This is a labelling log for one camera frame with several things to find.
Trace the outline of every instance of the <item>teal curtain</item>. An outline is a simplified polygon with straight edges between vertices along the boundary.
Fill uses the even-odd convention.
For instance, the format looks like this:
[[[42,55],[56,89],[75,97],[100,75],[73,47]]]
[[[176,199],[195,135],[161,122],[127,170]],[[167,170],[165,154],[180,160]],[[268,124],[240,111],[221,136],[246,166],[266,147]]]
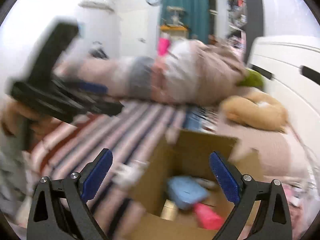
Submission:
[[[209,35],[209,0],[163,0],[161,11],[161,25],[171,23],[172,13],[167,11],[167,6],[183,7],[186,11],[181,16],[181,21],[190,29],[189,37],[197,35],[197,39],[208,44]]]

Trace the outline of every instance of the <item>blue gripper pad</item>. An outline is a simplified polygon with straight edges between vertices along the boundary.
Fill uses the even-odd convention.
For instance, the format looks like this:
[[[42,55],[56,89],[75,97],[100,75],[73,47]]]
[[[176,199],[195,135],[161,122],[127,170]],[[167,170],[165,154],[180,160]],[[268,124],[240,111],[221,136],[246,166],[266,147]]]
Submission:
[[[223,161],[215,152],[211,153],[209,157],[209,165],[227,200],[237,205],[240,202],[240,188]]]
[[[80,172],[79,192],[84,202],[96,195],[102,181],[108,173],[113,161],[112,152],[103,149],[93,162],[88,163]]]
[[[107,94],[108,88],[101,84],[91,83],[91,82],[85,82],[85,81],[78,81],[77,88],[84,90],[89,93],[94,94]]]

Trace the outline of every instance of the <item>cardboard box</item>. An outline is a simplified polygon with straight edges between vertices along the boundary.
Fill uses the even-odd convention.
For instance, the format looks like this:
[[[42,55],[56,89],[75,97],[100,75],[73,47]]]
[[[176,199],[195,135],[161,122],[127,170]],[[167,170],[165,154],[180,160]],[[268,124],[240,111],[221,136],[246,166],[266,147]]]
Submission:
[[[160,218],[167,199],[167,179],[177,175],[190,175],[216,181],[209,167],[210,154],[219,151],[228,159],[237,141],[237,138],[186,130],[181,131],[175,146],[169,145],[165,138],[162,138],[153,152],[149,167],[131,190],[131,198],[139,201],[147,213],[126,239],[211,240],[217,231],[199,228],[192,212],[179,211],[174,221]],[[255,180],[263,179],[255,150],[234,165],[242,174],[250,174]],[[234,206],[227,201],[220,187],[211,191],[210,197],[203,203],[212,206],[213,210],[225,219]],[[252,209],[248,225],[252,225],[257,208],[258,203]]]

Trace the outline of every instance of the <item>hand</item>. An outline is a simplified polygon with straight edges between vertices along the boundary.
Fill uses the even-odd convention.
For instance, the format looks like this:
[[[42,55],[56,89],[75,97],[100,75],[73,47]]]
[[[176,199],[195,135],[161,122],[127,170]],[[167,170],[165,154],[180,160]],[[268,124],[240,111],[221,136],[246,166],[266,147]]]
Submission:
[[[1,123],[10,133],[17,135],[19,132],[19,124],[22,122],[23,117],[35,121],[30,128],[35,132],[37,139],[41,139],[49,133],[53,125],[53,118],[51,116],[41,115],[13,99],[10,99],[5,106],[1,116]]]

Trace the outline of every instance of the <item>green object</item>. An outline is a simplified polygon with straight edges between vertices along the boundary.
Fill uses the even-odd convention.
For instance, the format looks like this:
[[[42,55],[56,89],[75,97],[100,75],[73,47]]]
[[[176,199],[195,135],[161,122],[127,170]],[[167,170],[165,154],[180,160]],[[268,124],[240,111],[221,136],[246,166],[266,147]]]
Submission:
[[[250,68],[247,69],[249,74],[240,81],[237,85],[243,87],[256,87],[263,89],[263,77],[259,72],[256,72]]]
[[[204,44],[208,44],[209,36],[209,0],[163,0],[160,24],[164,24],[167,20],[171,24],[170,17],[172,14],[168,12],[167,6],[177,6],[185,9],[181,15],[181,22],[189,28],[189,37],[193,34],[197,35],[197,39]]]

